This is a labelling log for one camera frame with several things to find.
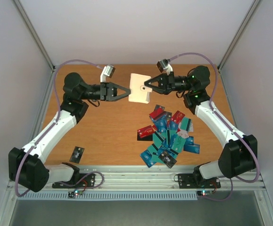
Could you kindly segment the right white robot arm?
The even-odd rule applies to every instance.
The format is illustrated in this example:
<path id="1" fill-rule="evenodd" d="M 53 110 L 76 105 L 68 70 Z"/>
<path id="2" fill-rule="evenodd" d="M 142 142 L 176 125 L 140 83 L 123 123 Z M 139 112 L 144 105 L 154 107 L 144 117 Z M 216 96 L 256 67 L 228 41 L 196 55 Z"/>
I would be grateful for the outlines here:
<path id="1" fill-rule="evenodd" d="M 186 108 L 200 118 L 221 143 L 223 150 L 217 161 L 195 167 L 193 180 L 197 186 L 205 186 L 211 178 L 240 179 L 241 174 L 250 170 L 256 170 L 256 176 L 252 180 L 244 179 L 244 182 L 254 183 L 260 175 L 257 139 L 245 135 L 223 116 L 207 94 L 209 84 L 210 71 L 203 65 L 191 69 L 187 76 L 175 76 L 168 66 L 166 73 L 144 82 L 146 87 L 159 94 L 181 93 Z"/>

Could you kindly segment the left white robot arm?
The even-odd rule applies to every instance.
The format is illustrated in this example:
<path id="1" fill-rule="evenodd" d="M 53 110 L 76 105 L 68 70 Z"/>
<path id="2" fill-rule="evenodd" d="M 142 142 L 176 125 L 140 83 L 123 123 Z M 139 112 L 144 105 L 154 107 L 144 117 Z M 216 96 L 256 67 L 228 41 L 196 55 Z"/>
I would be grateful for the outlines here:
<path id="1" fill-rule="evenodd" d="M 23 148 L 13 148 L 8 154 L 9 179 L 15 183 L 18 197 L 19 185 L 28 191 L 38 192 L 47 184 L 64 183 L 69 187 L 79 185 L 79 168 L 70 164 L 46 166 L 52 149 L 62 137 L 83 118 L 88 110 L 86 100 L 117 101 L 130 95 L 128 88 L 112 82 L 87 84 L 78 73 L 69 73 L 64 79 L 63 102 L 50 123 Z"/>

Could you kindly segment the beige card holder wallet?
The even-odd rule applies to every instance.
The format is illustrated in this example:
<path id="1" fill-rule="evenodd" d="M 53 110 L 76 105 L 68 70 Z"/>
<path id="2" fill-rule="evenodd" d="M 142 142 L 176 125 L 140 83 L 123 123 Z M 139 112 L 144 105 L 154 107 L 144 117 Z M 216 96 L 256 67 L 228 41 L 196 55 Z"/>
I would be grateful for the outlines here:
<path id="1" fill-rule="evenodd" d="M 148 104 L 150 100 L 150 94 L 152 88 L 146 87 L 144 82 L 150 80 L 151 77 L 147 75 L 141 75 L 131 73 L 129 89 L 131 91 L 128 96 L 129 102 Z"/>

